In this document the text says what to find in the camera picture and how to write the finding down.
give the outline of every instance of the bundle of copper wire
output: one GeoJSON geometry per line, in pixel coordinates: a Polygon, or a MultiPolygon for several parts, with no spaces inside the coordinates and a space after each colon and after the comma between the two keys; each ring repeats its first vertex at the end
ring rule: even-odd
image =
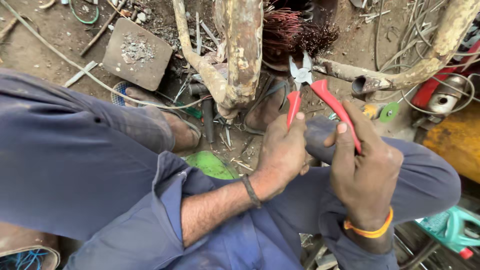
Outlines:
{"type": "Polygon", "coordinates": [[[264,48],[291,51],[297,45],[296,36],[303,30],[300,12],[290,8],[264,10],[264,48]]]}
{"type": "Polygon", "coordinates": [[[338,27],[308,23],[301,17],[301,11],[275,7],[277,1],[264,2],[264,49],[274,54],[305,49],[313,56],[324,53],[338,38],[338,27]]]}

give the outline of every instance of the dirt ground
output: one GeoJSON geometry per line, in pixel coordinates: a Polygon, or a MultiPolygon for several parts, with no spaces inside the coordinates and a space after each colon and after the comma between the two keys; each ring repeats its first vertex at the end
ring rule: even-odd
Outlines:
{"type": "MultiPolygon", "coordinates": [[[[39,5],[41,5],[40,2],[41,1],[37,0],[10,0],[9,4],[16,9],[16,11],[31,18],[38,26],[40,34],[49,43],[79,65],[85,66],[92,60],[95,60],[98,63],[102,62],[111,35],[110,30],[106,31],[84,58],[80,57],[79,54],[97,33],[98,28],[100,28],[108,19],[109,14],[113,12],[113,9],[106,1],[99,1],[100,17],[95,23],[94,28],[96,29],[89,31],[86,31],[86,29],[91,28],[91,26],[80,23],[73,16],[68,5],[61,5],[60,1],[58,1],[59,3],[56,3],[52,8],[43,11],[38,8],[39,5]]],[[[407,0],[385,1],[384,10],[392,11],[383,16],[383,23],[380,29],[381,36],[379,40],[380,63],[385,62],[397,51],[397,37],[390,34],[389,37],[391,38],[391,42],[389,42],[385,38],[385,33],[392,25],[401,29],[401,26],[408,22],[408,12],[405,10],[407,2],[407,0]]],[[[147,29],[154,29],[152,31],[153,33],[170,43],[174,49],[177,49],[174,54],[178,53],[181,55],[171,1],[145,0],[144,3],[148,8],[153,10],[152,19],[149,23],[144,25],[144,27],[147,29]]],[[[185,1],[185,3],[186,10],[190,12],[192,17],[194,17],[196,11],[199,11],[200,18],[203,19],[209,28],[214,31],[215,27],[211,20],[211,1],[190,0],[185,1]]],[[[83,0],[74,0],[73,6],[77,10],[79,16],[84,20],[93,18],[95,12],[93,5],[90,5],[83,0]],[[83,12],[81,9],[83,5],[89,6],[90,12],[83,12]]],[[[340,36],[324,57],[341,63],[374,69],[373,50],[376,23],[366,24],[364,18],[359,17],[362,13],[365,13],[365,11],[360,11],[354,8],[348,0],[339,1],[336,23],[340,28],[340,36]]],[[[0,6],[0,17],[3,17],[5,20],[0,21],[0,28],[3,28],[13,18],[12,14],[3,6],[0,6]]],[[[41,44],[25,27],[21,25],[17,25],[3,43],[0,44],[0,58],[4,61],[1,66],[2,68],[10,68],[25,72],[60,85],[78,72],[74,67],[65,63],[57,55],[41,44]]],[[[183,65],[186,65],[185,60],[180,60],[172,55],[159,91],[170,97],[176,95],[185,79],[185,75],[183,77],[178,77],[175,71],[179,70],[183,65]]],[[[91,73],[109,86],[114,86],[122,80],[111,75],[103,67],[96,67],[91,73]]],[[[363,101],[352,98],[350,94],[351,83],[320,74],[315,74],[315,77],[317,79],[326,78],[328,80],[329,90],[338,99],[353,100],[354,104],[358,107],[361,107],[364,104],[363,101]]],[[[92,95],[101,100],[111,101],[110,93],[88,77],[80,79],[77,83],[71,86],[71,89],[87,95],[92,95]]],[[[325,108],[325,110],[308,113],[307,118],[312,117],[314,114],[328,116],[332,112],[324,104],[318,104],[320,100],[311,90],[309,90],[309,87],[306,87],[306,90],[304,91],[306,92],[304,92],[304,99],[301,108],[302,111],[307,112],[325,108]]],[[[395,99],[398,100],[399,98],[400,97],[397,96],[393,98],[392,101],[395,99]]],[[[185,103],[194,100],[189,97],[186,92],[182,94],[180,99],[185,103]]],[[[400,107],[399,115],[392,122],[384,124],[379,121],[374,121],[374,123],[378,128],[378,131],[384,136],[411,140],[414,133],[409,127],[409,108],[406,104],[401,104],[400,107]]],[[[197,119],[187,115],[184,116],[188,121],[201,126],[201,122],[197,119]]],[[[227,150],[227,147],[221,143],[218,136],[216,142],[212,145],[207,143],[205,138],[202,138],[196,151],[213,150],[216,153],[223,155],[228,160],[231,160],[232,158],[240,159],[249,164],[252,168],[255,168],[258,161],[258,153],[262,137],[242,132],[239,129],[240,126],[232,125],[231,127],[230,137],[232,152],[227,150]]],[[[225,130],[221,130],[221,126],[216,125],[216,134],[218,135],[220,132],[222,132],[226,138],[225,130]]],[[[248,172],[248,170],[240,166],[237,166],[237,170],[239,173],[248,172]]]]}

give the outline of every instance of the rusty metal frame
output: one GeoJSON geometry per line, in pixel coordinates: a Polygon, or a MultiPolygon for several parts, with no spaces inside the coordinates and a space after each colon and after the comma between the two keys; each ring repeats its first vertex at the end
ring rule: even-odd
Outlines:
{"type": "Polygon", "coordinates": [[[412,87],[435,75],[450,61],[479,10],[478,0],[451,1],[438,25],[432,47],[424,59],[405,72],[385,74],[327,59],[320,59],[313,69],[352,82],[357,97],[365,97],[377,90],[395,91],[412,87]]]}
{"type": "Polygon", "coordinates": [[[223,17],[228,54],[228,78],[192,50],[183,0],[173,0],[185,59],[202,76],[219,113],[231,119],[255,97],[262,65],[262,0],[218,0],[214,10],[223,17]]]}

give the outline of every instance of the yellow object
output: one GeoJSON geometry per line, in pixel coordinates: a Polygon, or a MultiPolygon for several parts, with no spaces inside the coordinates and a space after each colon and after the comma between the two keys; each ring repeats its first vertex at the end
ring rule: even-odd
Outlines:
{"type": "Polygon", "coordinates": [[[450,163],[458,174],[480,183],[480,104],[449,115],[422,143],[450,163]]]}
{"type": "Polygon", "coordinates": [[[361,229],[357,229],[357,228],[353,227],[352,222],[350,222],[350,220],[348,220],[348,219],[346,219],[343,222],[343,227],[345,228],[345,230],[352,229],[356,234],[361,235],[363,237],[378,238],[378,237],[382,236],[388,230],[388,227],[390,226],[390,223],[392,222],[392,219],[393,219],[393,208],[390,206],[390,212],[388,213],[388,216],[385,220],[384,225],[380,229],[376,230],[375,232],[369,232],[369,231],[364,231],[364,230],[361,230],[361,229]]]}
{"type": "Polygon", "coordinates": [[[386,103],[367,103],[363,105],[361,111],[368,119],[375,120],[380,117],[380,113],[385,105],[386,103]]]}

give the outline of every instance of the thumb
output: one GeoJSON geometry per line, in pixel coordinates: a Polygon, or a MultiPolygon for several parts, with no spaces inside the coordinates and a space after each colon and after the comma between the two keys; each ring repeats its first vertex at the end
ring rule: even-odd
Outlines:
{"type": "Polygon", "coordinates": [[[351,174],[355,169],[355,144],[350,127],[345,122],[336,126],[335,152],[332,160],[332,172],[351,174]]]}
{"type": "Polygon", "coordinates": [[[288,137],[303,138],[303,133],[305,130],[307,130],[307,125],[305,124],[305,114],[303,112],[297,112],[293,118],[292,124],[290,124],[288,137]]]}

